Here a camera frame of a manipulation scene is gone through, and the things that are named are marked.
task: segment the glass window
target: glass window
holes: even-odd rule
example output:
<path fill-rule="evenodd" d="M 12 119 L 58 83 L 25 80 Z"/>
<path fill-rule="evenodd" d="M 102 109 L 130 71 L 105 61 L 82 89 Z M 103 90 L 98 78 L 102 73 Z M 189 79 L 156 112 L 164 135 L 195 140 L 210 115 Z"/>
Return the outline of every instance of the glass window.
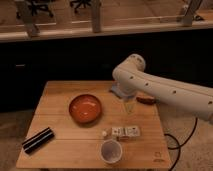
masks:
<path fill-rule="evenodd" d="M 102 26 L 176 22 L 183 0 L 102 0 Z"/>
<path fill-rule="evenodd" d="M 0 33 L 24 31 L 24 24 L 16 17 L 17 8 L 13 0 L 0 0 Z"/>

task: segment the small object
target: small object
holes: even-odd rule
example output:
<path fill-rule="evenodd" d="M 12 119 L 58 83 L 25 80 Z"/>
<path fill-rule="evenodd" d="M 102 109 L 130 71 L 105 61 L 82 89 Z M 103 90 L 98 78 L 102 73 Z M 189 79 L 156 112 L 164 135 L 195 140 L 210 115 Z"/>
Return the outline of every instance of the small object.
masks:
<path fill-rule="evenodd" d="M 103 142 L 101 145 L 101 158 L 107 164 L 117 163 L 122 157 L 121 144 L 113 139 L 109 139 Z"/>
<path fill-rule="evenodd" d="M 112 136 L 113 137 L 123 137 L 123 136 L 125 136 L 124 127 L 112 127 Z"/>
<path fill-rule="evenodd" d="M 43 131 L 39 132 L 35 136 L 29 138 L 22 143 L 23 149 L 27 154 L 32 153 L 38 147 L 49 141 L 54 137 L 53 131 L 48 127 Z"/>
<path fill-rule="evenodd" d="M 139 137 L 140 129 L 137 125 L 126 127 L 112 127 L 112 136 L 117 138 Z"/>
<path fill-rule="evenodd" d="M 125 127 L 125 135 L 127 137 L 139 137 L 140 136 L 140 129 L 138 126 L 127 126 Z"/>
<path fill-rule="evenodd" d="M 102 136 L 105 138 L 107 136 L 107 132 L 106 131 L 102 131 Z"/>
<path fill-rule="evenodd" d="M 131 114 L 134 109 L 135 99 L 126 99 L 123 101 L 124 107 L 127 114 Z"/>
<path fill-rule="evenodd" d="M 147 105 L 153 105 L 156 103 L 156 100 L 154 98 L 136 97 L 136 100 L 140 103 L 147 104 Z"/>
<path fill-rule="evenodd" d="M 83 94 L 72 100 L 69 112 L 76 122 L 89 123 L 101 115 L 101 102 L 93 95 Z"/>

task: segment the wooden table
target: wooden table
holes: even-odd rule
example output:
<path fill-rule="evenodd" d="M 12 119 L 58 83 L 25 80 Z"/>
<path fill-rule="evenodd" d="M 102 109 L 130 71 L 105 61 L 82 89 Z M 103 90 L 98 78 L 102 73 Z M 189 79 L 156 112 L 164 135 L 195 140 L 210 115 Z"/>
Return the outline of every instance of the wooden table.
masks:
<path fill-rule="evenodd" d="M 196 13 L 206 21 L 213 20 L 213 10 L 198 10 Z"/>
<path fill-rule="evenodd" d="M 155 105 L 133 101 L 131 113 L 123 100 L 109 92 L 112 81 L 50 81 L 46 84 L 26 138 L 50 127 L 55 138 L 32 155 L 23 150 L 18 168 L 169 168 L 170 157 Z M 80 127 L 69 115 L 68 106 L 77 95 L 98 97 L 103 113 L 98 123 Z M 141 136 L 121 141 L 122 159 L 105 164 L 100 157 L 102 131 L 113 126 L 138 125 Z"/>

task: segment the chair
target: chair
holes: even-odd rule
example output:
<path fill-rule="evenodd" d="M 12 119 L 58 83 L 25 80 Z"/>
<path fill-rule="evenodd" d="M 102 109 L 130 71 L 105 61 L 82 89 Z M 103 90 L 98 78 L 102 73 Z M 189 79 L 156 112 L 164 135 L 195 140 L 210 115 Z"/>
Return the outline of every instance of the chair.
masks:
<path fill-rule="evenodd" d="M 53 17 L 53 13 L 52 11 L 49 9 L 48 7 L 48 3 L 50 2 L 50 0 L 27 0 L 28 3 L 28 8 L 31 11 L 31 15 L 37 15 L 38 11 L 45 11 L 49 13 L 50 17 Z M 19 12 L 16 13 L 16 17 L 18 19 L 21 18 Z"/>
<path fill-rule="evenodd" d="M 84 8 L 86 8 L 87 5 L 88 5 L 88 6 L 91 6 L 90 1 L 91 1 L 91 0 L 72 0 L 72 1 L 70 1 L 70 6 L 73 7 L 74 4 L 76 3 L 77 5 L 76 5 L 75 8 L 74 8 L 74 12 L 75 12 L 75 13 L 78 13 L 78 8 L 79 8 L 81 5 L 83 5 Z"/>

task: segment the floor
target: floor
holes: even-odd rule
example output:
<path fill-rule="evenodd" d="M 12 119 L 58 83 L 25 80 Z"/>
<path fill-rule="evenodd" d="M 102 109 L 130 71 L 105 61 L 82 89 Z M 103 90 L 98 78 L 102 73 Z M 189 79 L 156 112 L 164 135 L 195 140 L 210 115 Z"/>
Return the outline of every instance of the floor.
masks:
<path fill-rule="evenodd" d="M 182 143 L 189 135 L 194 117 L 188 112 L 163 103 L 157 103 L 164 133 L 171 133 Z M 21 150 L 21 143 L 29 128 L 34 110 L 0 113 L 0 170 L 27 171 L 16 169 L 15 163 Z M 175 171 L 212 171 L 213 170 L 213 125 L 198 121 L 195 134 L 183 147 Z M 170 153 L 172 161 L 176 152 Z"/>
<path fill-rule="evenodd" d="M 120 26 L 174 22 L 183 4 L 183 0 L 101 0 L 101 24 Z M 79 8 L 77 14 L 70 7 L 69 0 L 55 0 L 49 3 L 49 7 L 53 18 L 45 12 L 33 16 L 40 29 L 91 27 L 90 7 Z M 0 32 L 24 30 L 22 21 L 16 18 L 16 11 L 13 0 L 0 1 Z"/>

